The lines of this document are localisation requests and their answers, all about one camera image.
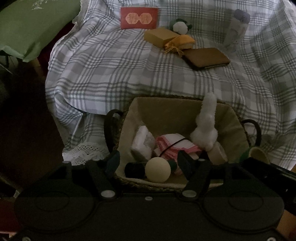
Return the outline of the white fluffy plush toy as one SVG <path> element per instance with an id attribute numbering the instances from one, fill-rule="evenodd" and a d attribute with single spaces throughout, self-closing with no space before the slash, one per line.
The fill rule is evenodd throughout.
<path id="1" fill-rule="evenodd" d="M 216 106 L 217 97 L 213 92 L 208 92 L 196 117 L 197 127 L 190 134 L 192 143 L 207 152 L 213 149 L 218 137 L 218 131 L 215 129 Z"/>

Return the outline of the cream ball green handle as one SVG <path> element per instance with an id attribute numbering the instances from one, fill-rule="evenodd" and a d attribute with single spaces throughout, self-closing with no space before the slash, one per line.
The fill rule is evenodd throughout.
<path id="1" fill-rule="evenodd" d="M 164 183 L 173 173 L 175 173 L 177 167 L 177 163 L 174 160 L 154 157 L 146 163 L 127 163 L 125 166 L 125 176 L 126 178 L 148 180 L 154 183 Z"/>

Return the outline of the white green plush radish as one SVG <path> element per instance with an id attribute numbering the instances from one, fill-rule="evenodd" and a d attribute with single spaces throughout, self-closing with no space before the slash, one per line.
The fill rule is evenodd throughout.
<path id="1" fill-rule="evenodd" d="M 179 34 L 179 35 L 185 35 L 189 30 L 191 30 L 193 25 L 191 23 L 188 23 L 186 20 L 183 19 L 176 19 L 170 21 L 170 30 Z"/>

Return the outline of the white tape roll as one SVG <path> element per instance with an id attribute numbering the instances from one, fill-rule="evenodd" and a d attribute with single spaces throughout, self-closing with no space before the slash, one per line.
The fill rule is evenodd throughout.
<path id="1" fill-rule="evenodd" d="M 219 142 L 215 142 L 213 148 L 207 154 L 213 165 L 221 165 L 228 162 L 226 153 Z"/>

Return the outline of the white lace trim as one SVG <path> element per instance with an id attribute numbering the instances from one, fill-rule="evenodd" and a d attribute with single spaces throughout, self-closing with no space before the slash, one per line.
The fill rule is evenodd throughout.
<path id="1" fill-rule="evenodd" d="M 84 165 L 87 161 L 99 161 L 109 155 L 106 144 L 81 143 L 69 151 L 63 151 L 63 160 L 72 166 Z"/>

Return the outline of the pink white folded cloth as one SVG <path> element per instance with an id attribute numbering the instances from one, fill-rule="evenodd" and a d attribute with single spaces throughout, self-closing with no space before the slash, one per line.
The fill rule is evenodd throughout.
<path id="1" fill-rule="evenodd" d="M 201 149 L 190 140 L 178 133 L 162 135 L 156 138 L 156 148 L 154 154 L 166 160 L 177 161 L 179 151 L 187 154 L 199 154 Z"/>

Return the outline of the woven basket beige liner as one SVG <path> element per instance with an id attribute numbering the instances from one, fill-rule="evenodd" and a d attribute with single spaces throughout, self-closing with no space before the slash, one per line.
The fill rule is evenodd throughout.
<path id="1" fill-rule="evenodd" d="M 172 177 L 165 183 L 152 183 L 125 176 L 125 166 L 135 162 L 130 148 L 140 126 L 145 125 L 151 134 L 158 136 L 179 133 L 189 137 L 196 128 L 195 119 L 200 112 L 202 100 L 181 96 L 142 96 L 131 100 L 124 110 L 109 111 L 104 120 L 104 136 L 109 151 L 118 150 L 120 164 L 115 172 L 118 180 L 147 188 L 183 189 L 188 183 L 184 175 Z M 231 106 L 218 101 L 215 113 L 215 128 L 218 142 L 222 145 L 228 161 L 237 162 L 241 155 L 251 147 L 244 124 L 252 123 L 256 131 L 260 130 L 253 120 L 243 120 Z"/>

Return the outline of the grey white plaid cloth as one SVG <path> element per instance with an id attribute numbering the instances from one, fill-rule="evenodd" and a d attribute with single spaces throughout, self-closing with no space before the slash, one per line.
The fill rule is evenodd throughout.
<path id="1" fill-rule="evenodd" d="M 123 6 L 152 6 L 159 25 L 182 18 L 196 47 L 222 49 L 233 13 L 250 22 L 230 64 L 192 70 L 178 55 L 120 27 Z M 213 92 L 243 119 L 258 122 L 262 149 L 283 168 L 295 165 L 295 5 L 290 1 L 82 1 L 74 28 L 54 46 L 45 91 L 66 130 L 65 151 L 104 143 L 102 116 L 136 95 L 201 98 Z"/>

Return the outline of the brown leather notebook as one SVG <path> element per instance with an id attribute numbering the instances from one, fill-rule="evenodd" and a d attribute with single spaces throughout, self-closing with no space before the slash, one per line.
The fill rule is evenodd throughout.
<path id="1" fill-rule="evenodd" d="M 230 63 L 228 57 L 216 48 L 187 49 L 183 51 L 182 59 L 193 70 L 204 70 Z"/>

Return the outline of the yellow cardboard box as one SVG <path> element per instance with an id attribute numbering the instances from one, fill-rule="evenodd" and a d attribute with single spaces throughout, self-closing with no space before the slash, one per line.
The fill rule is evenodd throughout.
<path id="1" fill-rule="evenodd" d="M 144 40 L 163 49 L 165 44 L 179 35 L 166 28 L 156 28 L 144 32 Z"/>

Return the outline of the clear bottle grey cap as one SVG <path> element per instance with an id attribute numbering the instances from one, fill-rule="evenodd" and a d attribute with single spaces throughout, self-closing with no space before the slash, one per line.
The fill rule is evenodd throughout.
<path id="1" fill-rule="evenodd" d="M 250 22 L 250 14 L 237 9 L 234 11 L 224 40 L 227 51 L 235 52 L 241 45 Z"/>

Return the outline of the red box with pattern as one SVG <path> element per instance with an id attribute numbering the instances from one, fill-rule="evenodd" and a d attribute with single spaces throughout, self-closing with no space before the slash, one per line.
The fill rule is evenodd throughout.
<path id="1" fill-rule="evenodd" d="M 158 8 L 122 7 L 120 9 L 121 29 L 155 29 L 158 25 Z"/>

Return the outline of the green embroidered cushion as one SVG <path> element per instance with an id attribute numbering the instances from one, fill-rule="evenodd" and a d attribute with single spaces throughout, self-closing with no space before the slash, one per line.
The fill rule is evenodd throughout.
<path id="1" fill-rule="evenodd" d="M 79 11 L 80 1 L 15 1 L 1 11 L 1 51 L 34 60 Z"/>

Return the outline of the yellow drawstring pouch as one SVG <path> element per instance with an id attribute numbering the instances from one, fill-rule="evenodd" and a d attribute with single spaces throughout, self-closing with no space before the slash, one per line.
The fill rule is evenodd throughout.
<path id="1" fill-rule="evenodd" d="M 195 40 L 189 35 L 179 35 L 165 44 L 165 52 L 178 53 L 180 57 L 184 55 L 183 50 L 192 49 Z"/>

